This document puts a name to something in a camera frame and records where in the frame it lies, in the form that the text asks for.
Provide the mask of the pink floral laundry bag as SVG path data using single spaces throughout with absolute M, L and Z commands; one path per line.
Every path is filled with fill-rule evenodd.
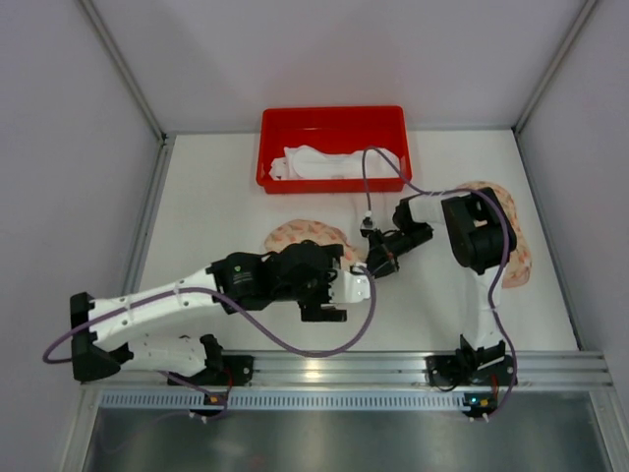
M 367 268 L 367 252 L 352 244 L 341 229 L 321 221 L 311 219 L 293 219 L 273 229 L 264 239 L 262 246 L 266 253 L 280 253 L 295 243 L 313 241 L 319 246 L 340 244 L 343 254 L 340 257 L 340 269 L 350 271 L 353 266 Z
M 510 253 L 509 262 L 502 279 L 502 287 L 513 289 L 525 285 L 529 281 L 532 271 L 532 253 L 521 229 L 513 197 L 505 188 L 488 181 L 470 181 L 458 186 L 458 189 L 465 188 L 473 190 L 491 188 L 497 196 L 516 236 L 516 247 Z

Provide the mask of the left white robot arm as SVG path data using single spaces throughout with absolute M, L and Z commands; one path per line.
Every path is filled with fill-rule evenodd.
M 122 370 L 166 371 L 189 379 L 222 369 L 211 334 L 184 332 L 193 322 L 274 302 L 295 302 L 304 322 L 341 323 L 338 303 L 351 300 L 352 275 L 342 269 L 342 245 L 307 240 L 280 252 L 238 252 L 170 284 L 119 298 L 71 298 L 71 363 L 86 383 Z

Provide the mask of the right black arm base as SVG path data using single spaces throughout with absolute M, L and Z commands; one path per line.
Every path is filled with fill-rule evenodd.
M 463 386 L 509 386 L 515 368 L 510 356 L 464 359 L 462 356 L 433 355 L 427 358 L 427 381 L 442 391 Z

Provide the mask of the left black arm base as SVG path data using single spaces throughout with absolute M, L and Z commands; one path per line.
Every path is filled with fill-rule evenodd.
M 183 380 L 198 386 L 245 386 L 253 378 L 254 363 L 251 355 L 224 355 L 220 369 L 206 369 Z

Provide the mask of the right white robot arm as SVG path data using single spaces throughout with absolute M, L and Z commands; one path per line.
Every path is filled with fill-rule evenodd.
M 466 189 L 458 196 L 409 197 L 393 217 L 395 229 L 383 232 L 367 213 L 361 235 L 368 240 L 368 270 L 379 278 L 399 270 L 398 259 L 432 238 L 432 225 L 445 226 L 455 261 L 466 272 L 466 324 L 455 351 L 461 373 L 473 373 L 505 358 L 505 337 L 493 311 L 505 267 L 517 236 L 495 191 Z

